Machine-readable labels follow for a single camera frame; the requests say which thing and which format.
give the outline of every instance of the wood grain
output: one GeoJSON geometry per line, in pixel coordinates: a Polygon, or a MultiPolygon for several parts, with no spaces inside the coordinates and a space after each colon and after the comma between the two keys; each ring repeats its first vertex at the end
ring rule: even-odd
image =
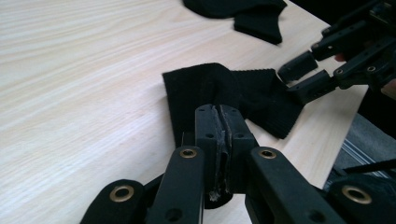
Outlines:
{"type": "MultiPolygon", "coordinates": [[[[288,4],[273,46],[176,0],[2,1],[0,223],[79,223],[110,182],[161,174],[174,149],[162,73],[213,62],[277,69],[326,27],[288,4]]],[[[248,124],[320,187],[364,91],[307,105],[285,140],[248,124]]],[[[205,223],[247,223],[243,200],[205,211],[205,223]]]]}

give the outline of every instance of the light wood surface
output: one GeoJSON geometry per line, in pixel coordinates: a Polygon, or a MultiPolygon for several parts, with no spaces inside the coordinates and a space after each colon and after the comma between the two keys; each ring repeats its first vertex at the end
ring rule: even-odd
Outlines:
{"type": "MultiPolygon", "coordinates": [[[[288,4],[273,46],[177,0],[1,1],[0,223],[79,223],[107,184],[161,174],[174,150],[162,73],[279,68],[327,26],[288,4]]],[[[285,140],[248,125],[321,187],[365,90],[307,105],[285,140]]],[[[204,223],[249,223],[243,201],[205,211],[204,223]]]]}

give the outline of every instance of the robotic hand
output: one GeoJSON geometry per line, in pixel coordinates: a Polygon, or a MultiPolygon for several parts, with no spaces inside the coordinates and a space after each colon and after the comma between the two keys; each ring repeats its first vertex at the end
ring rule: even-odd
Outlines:
{"type": "Polygon", "coordinates": [[[372,91],[380,91],[395,84],[396,0],[369,2],[322,31],[322,35],[311,50],[278,70],[282,81],[298,80],[318,68],[316,61],[333,55],[342,54],[347,62],[335,69],[332,77],[322,70],[291,86],[288,92],[299,103],[305,105],[337,87],[345,90],[353,85],[368,85],[372,91]]]}

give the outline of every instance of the ribbed fabric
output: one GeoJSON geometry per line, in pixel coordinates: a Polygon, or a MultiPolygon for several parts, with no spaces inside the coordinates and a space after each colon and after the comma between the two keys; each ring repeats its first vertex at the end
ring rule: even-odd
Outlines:
{"type": "Polygon", "coordinates": [[[279,14],[287,5],[282,0],[183,0],[190,10],[208,17],[234,17],[234,29],[272,44],[282,42],[277,25],[279,14]]]}
{"type": "Polygon", "coordinates": [[[194,131],[194,111],[200,105],[237,108],[278,138],[288,135],[304,107],[289,98],[274,69],[230,71],[207,63],[164,73],[163,80],[177,146],[183,132],[194,131]]]}

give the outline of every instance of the black fabric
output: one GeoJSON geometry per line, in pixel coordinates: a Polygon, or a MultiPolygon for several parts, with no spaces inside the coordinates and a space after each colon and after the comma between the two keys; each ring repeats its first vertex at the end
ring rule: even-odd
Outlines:
{"type": "Polygon", "coordinates": [[[215,19],[234,17],[236,31],[272,44],[282,42],[277,25],[286,3],[282,0],[183,0],[190,10],[215,19]]]}
{"type": "Polygon", "coordinates": [[[163,80],[177,147],[183,132],[194,131],[194,111],[200,105],[237,108],[278,138],[288,135],[304,107],[289,98],[273,69],[230,71],[207,63],[164,73],[163,80]]]}

